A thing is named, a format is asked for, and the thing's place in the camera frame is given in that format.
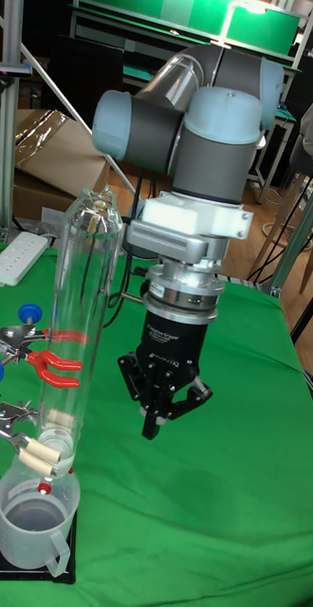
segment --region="measuring cup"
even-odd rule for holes
[[[57,578],[66,569],[70,549],[66,538],[80,501],[75,473],[52,483],[48,495],[38,491],[41,478],[17,456],[0,481],[0,552],[15,567],[46,565]]]

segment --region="gray robot arm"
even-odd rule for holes
[[[128,241],[157,253],[149,269],[146,320],[135,353],[119,365],[154,438],[167,419],[212,391],[199,378],[208,324],[217,316],[219,271],[231,237],[247,238],[252,213],[241,205],[260,127],[270,128],[283,81],[266,59],[219,46],[175,55],[135,97],[108,91],[98,105],[95,146],[118,160],[171,175],[171,193],[146,201]],[[175,401],[188,386],[187,398]]]

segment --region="green backdrop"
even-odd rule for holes
[[[27,302],[48,324],[55,265],[47,251],[0,288],[0,326]],[[313,607],[313,404],[279,302],[227,284],[201,356],[213,397],[153,442],[116,363],[143,318],[125,302],[102,335],[74,465],[77,582],[1,581],[0,607]],[[40,385],[21,362],[0,389],[36,403]],[[0,477],[12,456],[0,439]]]

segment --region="black base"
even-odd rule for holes
[[[0,579],[32,579],[32,580],[48,580],[54,581],[56,583],[64,583],[64,584],[73,584],[76,581],[76,522],[77,522],[77,512],[74,516],[74,520],[72,522],[72,526],[70,529],[70,533],[67,538],[67,543],[69,545],[71,556],[69,562],[67,564],[66,571],[59,576],[58,578],[53,578],[49,573],[47,567],[42,567],[41,569],[19,569],[18,567],[14,567],[11,565],[0,552]]]

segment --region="white power strip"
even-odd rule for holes
[[[35,264],[48,245],[47,238],[22,231],[0,253],[0,286],[15,286]]]

